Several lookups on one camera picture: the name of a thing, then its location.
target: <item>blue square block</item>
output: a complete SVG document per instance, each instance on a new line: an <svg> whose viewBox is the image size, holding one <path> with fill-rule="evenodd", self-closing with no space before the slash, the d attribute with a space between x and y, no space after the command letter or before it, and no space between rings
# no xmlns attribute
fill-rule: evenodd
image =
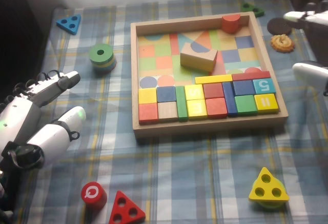
<svg viewBox="0 0 328 224"><path fill-rule="evenodd" d="M157 102L176 101L175 87L157 87Z"/></svg>
<svg viewBox="0 0 328 224"><path fill-rule="evenodd" d="M80 25L81 15L76 14L56 21L57 26L66 32L76 35Z"/></svg>
<svg viewBox="0 0 328 224"><path fill-rule="evenodd" d="M237 63L240 62L240 56L238 50L228 50L228 51L221 51L223 62L227 63Z"/></svg>
<svg viewBox="0 0 328 224"><path fill-rule="evenodd" d="M255 89L251 80L241 80L233 82L235 96L254 95Z"/></svg>
<svg viewBox="0 0 328 224"><path fill-rule="evenodd" d="M232 90L231 82L223 82L223 93L225 104L227 105L228 116L233 117L238 115L234 93Z"/></svg>
<svg viewBox="0 0 328 224"><path fill-rule="evenodd" d="M256 94L276 93L276 89L271 78L254 79L253 84Z"/></svg>
<svg viewBox="0 0 328 224"><path fill-rule="evenodd" d="M238 49L254 47L252 37L250 37L250 36L235 37L235 39L236 39L236 44L237 44Z"/></svg>

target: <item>checkered fabric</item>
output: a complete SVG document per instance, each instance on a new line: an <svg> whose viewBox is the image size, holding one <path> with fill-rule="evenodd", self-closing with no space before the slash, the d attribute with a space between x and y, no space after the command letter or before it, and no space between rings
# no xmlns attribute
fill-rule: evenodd
<svg viewBox="0 0 328 224"><path fill-rule="evenodd" d="M263 32L289 118L282 128L167 136L137 143L132 130L130 23L240 11L249 2L265 10ZM44 108L44 121L74 106L87 120L80 139L48 168L24 175L16 223L108 223L117 190L146 213L146 223L328 223L327 100L296 82L292 65L314 59L303 33L293 30L290 54L270 46L268 21L291 11L289 0L182 0L56 10L53 21L80 13L76 36L55 23L44 71L76 70L81 81ZM88 52L114 46L117 66L106 76L92 71ZM262 167L285 186L289 202L266 211L248 195ZM100 213L86 210L80 191L99 182L108 194Z"/></svg>

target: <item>hole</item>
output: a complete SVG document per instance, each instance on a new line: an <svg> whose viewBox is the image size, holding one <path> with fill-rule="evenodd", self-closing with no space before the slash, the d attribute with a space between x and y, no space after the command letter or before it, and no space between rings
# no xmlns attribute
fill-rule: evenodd
<svg viewBox="0 0 328 224"><path fill-rule="evenodd" d="M122 221L122 216L120 214L115 214L113 217L115 223L120 223Z"/></svg>
<svg viewBox="0 0 328 224"><path fill-rule="evenodd" d="M269 183L270 180L271 180L271 177L269 175L267 175L267 174L263 174L262 177L261 177L261 179L262 179L262 181L264 183Z"/></svg>
<svg viewBox="0 0 328 224"><path fill-rule="evenodd" d="M275 197L280 197L281 196L281 190L278 189L278 188L272 189L272 195L274 195Z"/></svg>
<svg viewBox="0 0 328 224"><path fill-rule="evenodd" d="M129 216L130 216L131 218L136 217L137 214L138 214L138 211L137 211L136 208L131 208L131 209L129 210Z"/></svg>
<svg viewBox="0 0 328 224"><path fill-rule="evenodd" d="M127 202L125 201L125 198L120 197L117 201L118 206L123 207Z"/></svg>
<svg viewBox="0 0 328 224"><path fill-rule="evenodd" d="M263 197L264 196L264 190L260 187L255 189L255 194L259 197Z"/></svg>

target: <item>red triangle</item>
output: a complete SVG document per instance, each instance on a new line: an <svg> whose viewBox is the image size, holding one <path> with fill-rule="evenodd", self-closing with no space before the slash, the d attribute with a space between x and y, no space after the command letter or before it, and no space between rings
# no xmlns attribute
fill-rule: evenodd
<svg viewBox="0 0 328 224"><path fill-rule="evenodd" d="M207 49L212 48L210 33L208 31L202 33L195 41Z"/></svg>
<svg viewBox="0 0 328 224"><path fill-rule="evenodd" d="M131 224L144 221L146 214L123 192L117 191L108 224Z"/></svg>

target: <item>long red block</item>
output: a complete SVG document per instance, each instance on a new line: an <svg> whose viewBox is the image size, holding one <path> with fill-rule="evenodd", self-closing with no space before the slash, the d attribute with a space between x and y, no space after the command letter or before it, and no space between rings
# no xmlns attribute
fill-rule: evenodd
<svg viewBox="0 0 328 224"><path fill-rule="evenodd" d="M249 80L249 79L266 79L270 78L269 71L261 71L256 73L241 73L241 74L232 74L232 80Z"/></svg>
<svg viewBox="0 0 328 224"><path fill-rule="evenodd" d="M226 15L222 17L222 30L226 33L236 33L239 29L240 15Z"/></svg>
<svg viewBox="0 0 328 224"><path fill-rule="evenodd" d="M107 202L107 194L102 186L97 182L87 183L81 191L81 198L88 208L101 209Z"/></svg>
<svg viewBox="0 0 328 224"><path fill-rule="evenodd" d="M108 224L132 224L144 221L146 214L123 192L117 191Z"/></svg>
<svg viewBox="0 0 328 224"><path fill-rule="evenodd" d="M204 84L203 88L205 99L224 97L222 83Z"/></svg>
<svg viewBox="0 0 328 224"><path fill-rule="evenodd" d="M158 122L157 103L139 105L139 123L156 123Z"/></svg>
<svg viewBox="0 0 328 224"><path fill-rule="evenodd" d="M209 118L225 118L228 116L226 100L223 97L206 99L205 102Z"/></svg>

